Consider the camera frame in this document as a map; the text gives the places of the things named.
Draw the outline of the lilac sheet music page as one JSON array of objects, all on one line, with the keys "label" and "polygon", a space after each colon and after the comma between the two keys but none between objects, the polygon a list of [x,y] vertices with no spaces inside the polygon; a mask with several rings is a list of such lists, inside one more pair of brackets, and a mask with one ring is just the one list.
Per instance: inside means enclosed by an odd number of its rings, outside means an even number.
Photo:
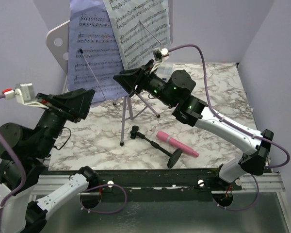
[{"label": "lilac sheet music page", "polygon": [[104,2],[70,1],[68,91],[95,91],[92,102],[115,100],[127,92],[113,77],[123,64]]}]

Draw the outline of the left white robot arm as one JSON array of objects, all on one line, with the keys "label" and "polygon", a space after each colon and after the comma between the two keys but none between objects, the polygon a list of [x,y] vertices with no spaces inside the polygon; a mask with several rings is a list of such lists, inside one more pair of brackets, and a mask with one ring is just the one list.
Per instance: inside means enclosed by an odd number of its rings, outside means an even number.
[{"label": "left white robot arm", "polygon": [[95,91],[83,88],[59,95],[35,94],[31,85],[6,89],[0,99],[44,109],[35,128],[6,123],[0,126],[0,233],[38,233],[63,204],[80,192],[92,192],[98,174],[81,167],[60,188],[31,201],[30,196],[65,123],[78,123],[89,113]]}]

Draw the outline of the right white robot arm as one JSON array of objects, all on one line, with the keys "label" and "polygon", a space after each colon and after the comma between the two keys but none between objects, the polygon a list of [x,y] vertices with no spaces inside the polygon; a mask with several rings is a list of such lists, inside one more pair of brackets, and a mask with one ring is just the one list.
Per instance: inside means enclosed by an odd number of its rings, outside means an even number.
[{"label": "right white robot arm", "polygon": [[130,96],[147,91],[173,108],[172,115],[179,122],[211,132],[242,151],[242,156],[220,166],[218,175],[213,178],[217,189],[225,190],[237,177],[246,173],[255,176],[264,173],[273,132],[254,130],[212,112],[205,101],[191,94],[196,83],[187,71],[176,70],[165,82],[156,75],[154,61],[150,60],[140,68],[121,71],[114,80]]}]

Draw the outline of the lilac music stand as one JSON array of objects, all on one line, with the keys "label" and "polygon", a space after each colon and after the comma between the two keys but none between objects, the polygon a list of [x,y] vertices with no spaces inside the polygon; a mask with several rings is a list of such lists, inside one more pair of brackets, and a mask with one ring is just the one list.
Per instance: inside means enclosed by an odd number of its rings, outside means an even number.
[{"label": "lilac music stand", "polygon": [[[63,87],[63,92],[66,91],[66,83],[67,83],[67,73],[68,73],[68,56],[65,57],[65,53],[68,53],[68,39],[69,34],[69,20],[60,24],[59,26],[51,29],[46,36],[46,45],[60,67],[63,69],[65,77],[65,83]],[[137,118],[143,111],[146,109],[150,109],[153,114],[160,118],[160,114],[157,113],[152,106],[140,95],[137,95],[138,98],[145,104],[145,108],[142,109],[135,116],[133,115],[132,103],[131,99],[128,96],[124,96],[123,98],[123,108],[122,108],[122,121],[121,121],[121,139],[120,146],[124,145],[124,131],[125,131],[125,121],[126,120],[134,120]]]}]

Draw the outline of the white sheet music page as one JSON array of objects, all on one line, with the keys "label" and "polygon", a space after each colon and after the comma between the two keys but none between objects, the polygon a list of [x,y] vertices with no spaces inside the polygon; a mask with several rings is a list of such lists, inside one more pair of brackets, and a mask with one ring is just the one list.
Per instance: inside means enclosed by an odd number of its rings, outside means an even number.
[{"label": "white sheet music page", "polygon": [[124,69],[153,59],[152,51],[171,44],[169,1],[105,0]]}]

